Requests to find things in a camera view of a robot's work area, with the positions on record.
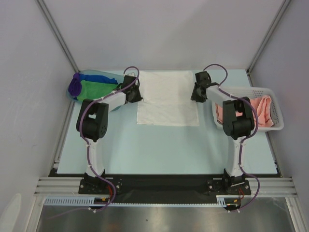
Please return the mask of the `white towel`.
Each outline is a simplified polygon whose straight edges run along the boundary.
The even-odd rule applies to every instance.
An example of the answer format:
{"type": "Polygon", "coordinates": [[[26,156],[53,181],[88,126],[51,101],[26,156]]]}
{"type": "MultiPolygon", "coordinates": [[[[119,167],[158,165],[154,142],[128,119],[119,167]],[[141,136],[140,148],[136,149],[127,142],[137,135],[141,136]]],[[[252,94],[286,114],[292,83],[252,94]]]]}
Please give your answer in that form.
{"type": "Polygon", "coordinates": [[[192,71],[141,71],[137,124],[156,126],[198,126],[197,104],[191,100],[192,71]]]}

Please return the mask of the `pink striped towel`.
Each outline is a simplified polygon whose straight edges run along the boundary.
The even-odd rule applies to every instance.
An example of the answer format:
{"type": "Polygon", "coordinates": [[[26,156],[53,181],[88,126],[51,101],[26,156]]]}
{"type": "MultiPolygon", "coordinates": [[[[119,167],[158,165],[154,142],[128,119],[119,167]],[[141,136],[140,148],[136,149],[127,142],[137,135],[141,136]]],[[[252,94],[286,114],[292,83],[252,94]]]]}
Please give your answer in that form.
{"type": "MultiPolygon", "coordinates": [[[[250,99],[250,103],[257,112],[259,127],[270,128],[274,125],[271,118],[270,107],[272,99],[269,95],[263,95],[250,99]]],[[[215,104],[217,121],[222,124],[223,122],[223,109],[218,104],[215,104]]]]}

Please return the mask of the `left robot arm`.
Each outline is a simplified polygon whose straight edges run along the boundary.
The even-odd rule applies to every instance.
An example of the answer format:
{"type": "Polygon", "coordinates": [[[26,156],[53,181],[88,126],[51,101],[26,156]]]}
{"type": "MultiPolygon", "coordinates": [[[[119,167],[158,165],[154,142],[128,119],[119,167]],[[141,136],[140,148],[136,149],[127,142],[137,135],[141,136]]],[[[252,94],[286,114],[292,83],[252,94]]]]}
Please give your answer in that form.
{"type": "Polygon", "coordinates": [[[82,102],[76,129],[86,145],[87,167],[80,182],[80,194],[102,194],[112,185],[106,179],[101,139],[108,129],[109,113],[127,103],[142,100],[139,74],[124,75],[123,82],[108,94],[82,102]]]}

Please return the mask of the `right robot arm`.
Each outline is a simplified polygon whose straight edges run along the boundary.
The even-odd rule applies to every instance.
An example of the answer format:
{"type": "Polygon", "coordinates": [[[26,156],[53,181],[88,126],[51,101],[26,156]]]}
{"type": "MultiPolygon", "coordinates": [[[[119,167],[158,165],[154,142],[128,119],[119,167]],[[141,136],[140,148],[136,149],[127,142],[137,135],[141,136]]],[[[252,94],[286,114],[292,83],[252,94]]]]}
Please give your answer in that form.
{"type": "Polygon", "coordinates": [[[195,74],[196,82],[191,100],[204,103],[211,100],[222,108],[222,126],[228,137],[228,162],[222,178],[222,189],[234,194],[245,183],[243,150],[246,140],[255,130],[253,107],[247,97],[236,97],[212,82],[207,71],[195,74]]]}

